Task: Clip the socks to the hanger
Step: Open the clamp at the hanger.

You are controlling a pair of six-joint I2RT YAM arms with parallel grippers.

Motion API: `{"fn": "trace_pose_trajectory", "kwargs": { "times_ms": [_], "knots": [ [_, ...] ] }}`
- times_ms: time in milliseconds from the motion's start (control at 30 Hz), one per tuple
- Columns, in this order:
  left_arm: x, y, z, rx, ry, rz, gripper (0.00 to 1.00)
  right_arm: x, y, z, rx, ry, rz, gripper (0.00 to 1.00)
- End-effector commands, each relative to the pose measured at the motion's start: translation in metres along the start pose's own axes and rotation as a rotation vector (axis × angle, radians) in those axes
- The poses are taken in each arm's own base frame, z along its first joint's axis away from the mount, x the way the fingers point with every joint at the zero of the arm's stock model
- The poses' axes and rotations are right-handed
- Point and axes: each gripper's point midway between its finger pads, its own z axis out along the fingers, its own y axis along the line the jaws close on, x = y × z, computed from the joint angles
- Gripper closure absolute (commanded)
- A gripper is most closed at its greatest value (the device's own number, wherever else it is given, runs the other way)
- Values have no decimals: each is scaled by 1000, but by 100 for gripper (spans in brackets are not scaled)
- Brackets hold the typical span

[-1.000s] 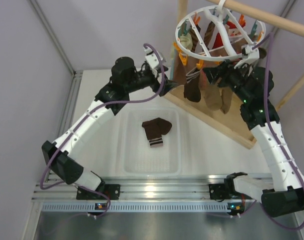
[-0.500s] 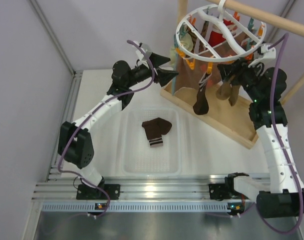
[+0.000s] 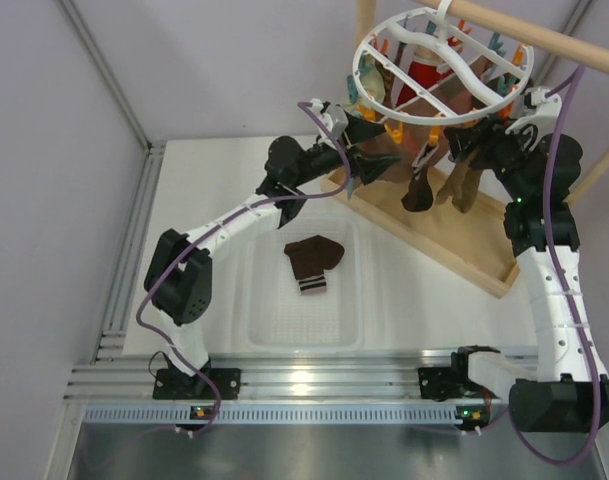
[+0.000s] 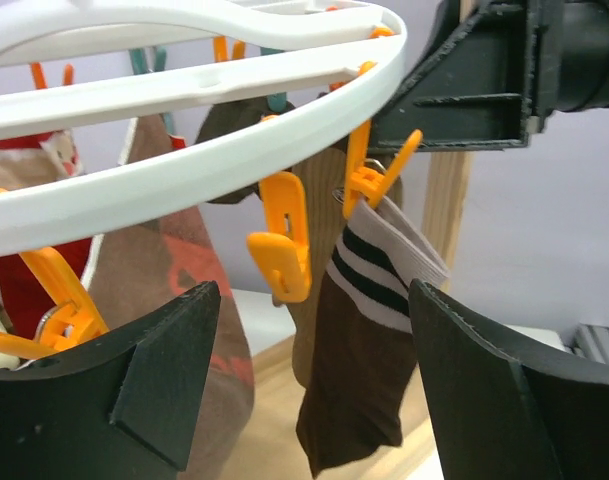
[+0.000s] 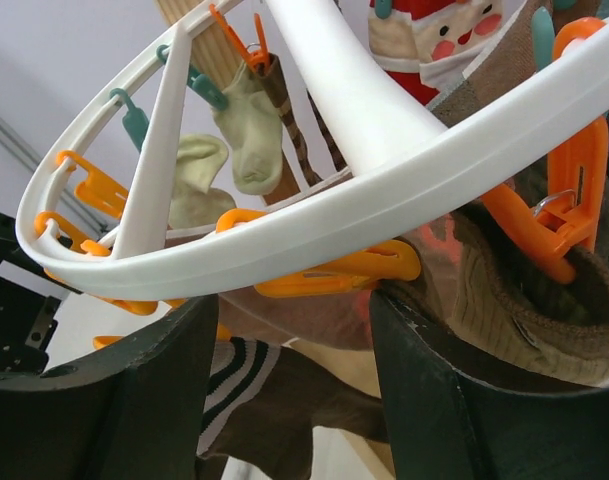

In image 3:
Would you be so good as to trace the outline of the orange clothes peg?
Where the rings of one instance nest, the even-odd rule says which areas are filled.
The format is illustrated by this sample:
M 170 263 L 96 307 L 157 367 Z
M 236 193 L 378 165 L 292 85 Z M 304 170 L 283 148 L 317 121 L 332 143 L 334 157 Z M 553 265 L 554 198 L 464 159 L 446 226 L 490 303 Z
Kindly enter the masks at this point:
M 386 133 L 389 135 L 389 137 L 395 144 L 399 145 L 402 143 L 404 136 L 402 125 L 398 126 L 397 128 L 393 128 L 389 124 L 385 124 L 384 127 Z

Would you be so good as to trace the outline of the dark brown sock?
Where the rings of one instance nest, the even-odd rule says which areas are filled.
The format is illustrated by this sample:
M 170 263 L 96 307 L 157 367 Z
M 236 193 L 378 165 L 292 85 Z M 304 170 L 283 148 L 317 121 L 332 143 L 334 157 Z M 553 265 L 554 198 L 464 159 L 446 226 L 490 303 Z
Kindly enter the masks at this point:
M 344 247 L 324 236 L 315 235 L 286 244 L 283 250 L 288 257 L 301 295 L 314 295 L 327 291 L 325 272 L 341 262 Z
M 411 180 L 401 203 L 405 210 L 418 213 L 429 210 L 433 205 L 433 191 L 428 180 L 430 161 L 437 151 L 437 145 L 425 143 L 411 163 Z

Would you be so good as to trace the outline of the white round clip hanger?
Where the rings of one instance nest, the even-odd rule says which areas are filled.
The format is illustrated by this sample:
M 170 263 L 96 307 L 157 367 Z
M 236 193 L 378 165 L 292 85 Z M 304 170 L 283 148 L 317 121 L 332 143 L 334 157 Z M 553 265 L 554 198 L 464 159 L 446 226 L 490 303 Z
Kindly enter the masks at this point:
M 394 16 L 386 22 L 374 27 L 357 46 L 353 58 L 353 84 L 358 97 L 363 99 L 368 107 L 379 112 L 385 119 L 393 119 L 410 125 L 420 126 L 450 126 L 480 120 L 488 115 L 500 112 L 513 103 L 526 89 L 534 66 L 534 50 L 531 46 L 520 44 L 517 57 L 508 61 L 497 51 L 484 46 L 467 32 L 452 25 L 446 19 L 446 8 L 450 5 L 445 1 L 436 9 L 418 8 Z M 438 57 L 436 72 L 451 73 L 457 77 L 462 87 L 480 101 L 483 107 L 466 113 L 457 113 L 444 101 L 435 95 L 436 87 L 425 87 L 398 67 L 384 53 L 376 48 L 379 33 L 386 31 L 398 42 L 422 47 Z M 499 67 L 515 79 L 515 83 L 505 93 L 499 93 L 484 83 L 484 76 L 476 74 L 472 64 L 467 62 L 458 49 L 449 44 L 448 39 L 454 38 L 460 46 L 474 50 L 480 58 Z M 416 101 L 423 101 L 435 111 L 434 116 L 420 116 L 405 113 L 401 106 L 389 108 L 377 101 L 364 87 L 360 64 L 364 60 L 373 60 L 377 65 L 391 73 L 414 93 Z

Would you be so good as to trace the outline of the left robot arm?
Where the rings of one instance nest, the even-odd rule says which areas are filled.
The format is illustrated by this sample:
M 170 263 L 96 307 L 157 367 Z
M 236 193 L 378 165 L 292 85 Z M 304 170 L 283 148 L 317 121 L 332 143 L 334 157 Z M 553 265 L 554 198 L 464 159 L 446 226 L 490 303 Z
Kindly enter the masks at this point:
M 383 124 L 345 111 L 314 114 L 318 135 L 309 148 L 291 136 L 273 140 L 265 177 L 241 205 L 188 232 L 161 234 L 144 279 L 142 308 L 152 306 L 164 321 L 156 327 L 135 317 L 143 328 L 164 339 L 166 362 L 156 376 L 158 400 L 223 398 L 236 370 L 215 368 L 204 345 L 201 317 L 213 298 L 214 271 L 229 255 L 265 233 L 293 221 L 311 195 L 301 186 L 343 168 L 347 179 L 367 185 L 398 163 L 398 153 L 370 153 L 365 144 L 385 135 Z

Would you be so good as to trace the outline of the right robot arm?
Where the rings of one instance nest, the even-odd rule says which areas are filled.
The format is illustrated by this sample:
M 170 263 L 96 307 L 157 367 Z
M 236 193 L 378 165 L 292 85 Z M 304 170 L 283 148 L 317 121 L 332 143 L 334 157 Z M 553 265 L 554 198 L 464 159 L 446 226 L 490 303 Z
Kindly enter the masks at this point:
M 511 197 L 504 230 L 527 286 L 538 365 L 528 372 L 492 347 L 461 347 L 450 382 L 462 396 L 485 388 L 507 402 L 522 432 L 588 433 L 609 422 L 609 375 L 592 340 L 579 281 L 579 235 L 566 197 L 583 149 L 527 125 L 483 120 L 448 127 L 452 157 L 490 170 Z

